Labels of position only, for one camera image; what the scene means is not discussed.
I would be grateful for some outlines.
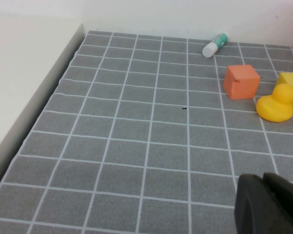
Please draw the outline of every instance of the white wall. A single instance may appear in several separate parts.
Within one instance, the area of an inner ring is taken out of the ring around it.
[[[293,46],[293,0],[0,0],[0,14],[77,18],[86,31]]]

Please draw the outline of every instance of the orange block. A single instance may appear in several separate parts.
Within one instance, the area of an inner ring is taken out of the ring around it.
[[[230,99],[246,99],[255,96],[260,76],[251,65],[228,66],[224,89]]]

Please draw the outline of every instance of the yellow rubber duck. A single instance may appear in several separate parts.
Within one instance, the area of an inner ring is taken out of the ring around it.
[[[293,115],[293,87],[282,83],[275,86],[272,95],[261,97],[256,104],[257,113],[271,122],[283,122]]]

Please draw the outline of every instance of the gray grid mat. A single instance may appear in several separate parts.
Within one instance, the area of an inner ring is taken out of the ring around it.
[[[0,233],[231,234],[240,174],[293,182],[293,117],[222,88],[251,64],[271,94],[293,48],[207,42],[91,31],[0,183]]]

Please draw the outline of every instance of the glue stick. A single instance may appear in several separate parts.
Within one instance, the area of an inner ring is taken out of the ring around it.
[[[219,37],[212,40],[207,44],[207,46],[203,48],[202,54],[207,58],[212,57],[217,52],[217,50],[219,50],[225,43],[228,42],[228,38],[228,33],[222,33]]]

